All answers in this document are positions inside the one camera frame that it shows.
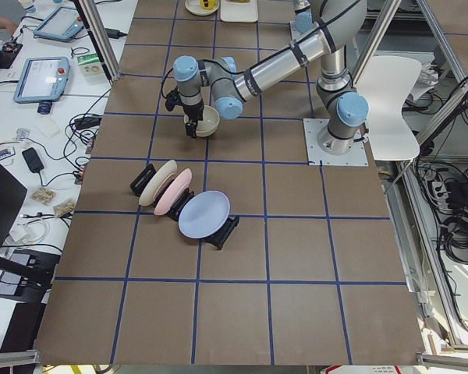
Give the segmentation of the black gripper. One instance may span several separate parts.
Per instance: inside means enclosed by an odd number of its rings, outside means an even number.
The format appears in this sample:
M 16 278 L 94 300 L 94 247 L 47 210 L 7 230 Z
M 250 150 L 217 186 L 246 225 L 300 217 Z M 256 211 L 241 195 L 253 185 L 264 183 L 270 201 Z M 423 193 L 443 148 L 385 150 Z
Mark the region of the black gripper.
M 196 139 L 199 121 L 203 120 L 203 102 L 200 101 L 192 105 L 181 102 L 180 106 L 183 108 L 184 114 L 187 117 L 187 123 L 185 124 L 186 135 Z

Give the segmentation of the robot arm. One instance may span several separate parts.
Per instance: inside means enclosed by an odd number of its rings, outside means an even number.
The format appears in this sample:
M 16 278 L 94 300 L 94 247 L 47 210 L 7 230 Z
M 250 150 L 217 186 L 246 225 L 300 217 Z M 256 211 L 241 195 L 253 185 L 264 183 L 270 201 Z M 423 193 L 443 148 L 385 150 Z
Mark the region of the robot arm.
M 283 49 L 239 71 L 232 58 L 196 59 L 178 57 L 172 71 L 175 88 L 167 93 L 165 107 L 181 107 L 188 120 L 186 134 L 196 137 L 204 116 L 201 90 L 208 87 L 221 118 L 234 119 L 243 113 L 247 101 L 284 80 L 311 62 L 319 61 L 321 74 L 317 94 L 329 114 L 327 126 L 317 142 L 326 153 L 349 152 L 359 127 L 369 110 L 367 101 L 353 89 L 353 78 L 346 66 L 346 44 L 356 36 L 367 14 L 367 2 L 311 1 L 310 29 Z

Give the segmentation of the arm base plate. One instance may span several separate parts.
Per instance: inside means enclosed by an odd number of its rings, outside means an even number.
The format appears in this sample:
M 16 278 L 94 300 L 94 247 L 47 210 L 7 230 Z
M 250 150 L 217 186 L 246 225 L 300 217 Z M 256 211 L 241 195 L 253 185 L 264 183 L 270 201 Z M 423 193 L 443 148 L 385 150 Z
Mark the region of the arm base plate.
M 303 133 L 307 163 L 313 166 L 367 167 L 368 160 L 360 130 L 351 139 L 336 139 L 328 132 L 328 119 L 304 118 Z

